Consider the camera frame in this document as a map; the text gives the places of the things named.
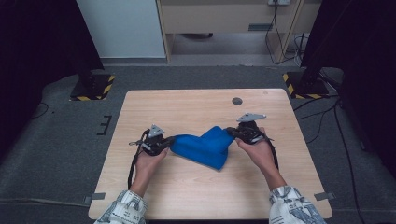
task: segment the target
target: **hand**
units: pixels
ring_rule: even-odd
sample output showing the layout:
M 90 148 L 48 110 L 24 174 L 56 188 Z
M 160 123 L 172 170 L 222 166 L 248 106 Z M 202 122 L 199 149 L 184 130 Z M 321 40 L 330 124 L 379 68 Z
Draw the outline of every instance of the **hand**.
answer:
M 259 128 L 260 131 L 265 133 L 265 130 L 263 127 Z M 239 138 L 235 139 L 236 143 L 238 146 L 246 151 L 246 153 L 249 155 L 251 160 L 260 168 L 264 168 L 265 166 L 268 165 L 274 165 L 274 157 L 271 151 L 270 145 L 265 141 L 261 140 L 255 145 L 249 145 L 244 143 Z
M 134 182 L 130 190 L 143 197 L 149 186 L 149 181 L 157 170 L 160 162 L 166 157 L 169 148 L 164 149 L 158 156 L 150 156 L 142 151 L 136 162 Z

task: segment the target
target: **yellow and black tape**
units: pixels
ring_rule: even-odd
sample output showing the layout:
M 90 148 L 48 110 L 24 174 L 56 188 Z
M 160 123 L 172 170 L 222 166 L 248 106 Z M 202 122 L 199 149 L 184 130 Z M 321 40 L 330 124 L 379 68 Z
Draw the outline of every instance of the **yellow and black tape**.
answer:
M 289 95 L 291 99 L 318 99 L 323 97 L 328 97 L 328 94 L 297 94 L 293 85 L 290 82 L 288 74 L 283 74 L 283 80 L 288 87 Z
M 87 96 L 87 95 L 80 95 L 80 96 L 76 96 L 76 97 L 70 97 L 71 101 L 90 101 L 90 100 L 104 100 L 106 99 L 108 92 L 111 89 L 111 86 L 113 85 L 113 80 L 116 76 L 109 76 L 108 77 L 108 81 L 106 83 L 106 86 L 103 90 L 103 93 L 100 95 L 96 95 L 96 96 Z

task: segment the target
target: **blue fabric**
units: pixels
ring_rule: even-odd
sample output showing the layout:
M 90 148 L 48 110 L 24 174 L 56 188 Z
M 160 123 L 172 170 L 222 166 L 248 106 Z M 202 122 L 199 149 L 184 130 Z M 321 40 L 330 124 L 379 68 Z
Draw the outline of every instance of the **blue fabric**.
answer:
M 233 137 L 218 126 L 211 128 L 201 137 L 180 134 L 175 136 L 171 150 L 189 160 L 220 170 L 227 160 L 228 146 Z

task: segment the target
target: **sleeve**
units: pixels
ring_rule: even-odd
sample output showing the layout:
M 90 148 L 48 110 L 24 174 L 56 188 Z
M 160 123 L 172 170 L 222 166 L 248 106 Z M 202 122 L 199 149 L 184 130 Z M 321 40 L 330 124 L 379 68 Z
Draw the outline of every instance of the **sleeve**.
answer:
M 94 224 L 144 224 L 146 210 L 147 204 L 139 195 L 124 190 Z
M 283 186 L 270 192 L 269 223 L 325 224 L 317 208 L 292 186 Z

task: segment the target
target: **gray floor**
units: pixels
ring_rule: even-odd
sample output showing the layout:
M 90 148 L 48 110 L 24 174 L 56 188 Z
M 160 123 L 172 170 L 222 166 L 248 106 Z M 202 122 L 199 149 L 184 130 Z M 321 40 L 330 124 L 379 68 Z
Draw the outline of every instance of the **gray floor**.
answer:
M 214 35 L 210 39 L 178 35 L 172 61 L 166 63 L 117 63 L 107 66 L 116 75 L 110 94 L 104 101 L 70 102 L 69 93 L 77 77 L 67 77 L 48 85 L 43 102 L 0 167 L 0 198 L 45 198 L 81 203 L 94 193 L 106 157 L 122 101 L 128 90 L 211 89 L 211 88 L 282 88 L 282 74 L 299 70 L 293 60 L 274 65 L 261 33 Z M 341 79 L 342 72 L 326 69 L 329 76 Z M 296 111 L 301 118 L 330 108 L 336 99 L 315 101 Z M 290 99 L 295 108 L 307 100 Z M 396 220 L 396 181 L 374 154 L 362 151 L 346 112 L 337 114 L 346 138 L 355 178 L 352 180 L 347 154 L 337 129 L 333 111 L 325 114 L 318 138 L 308 145 L 330 200 L 333 216 L 328 223 L 361 223 L 353 197 L 356 183 L 365 223 Z M 97 135 L 112 116 L 106 135 Z M 319 129 L 320 116 L 300 119 L 306 141 Z M 2 204 L 1 223 L 92 223 L 88 208 L 72 206 Z M 226 221 L 220 223 L 262 223 Z

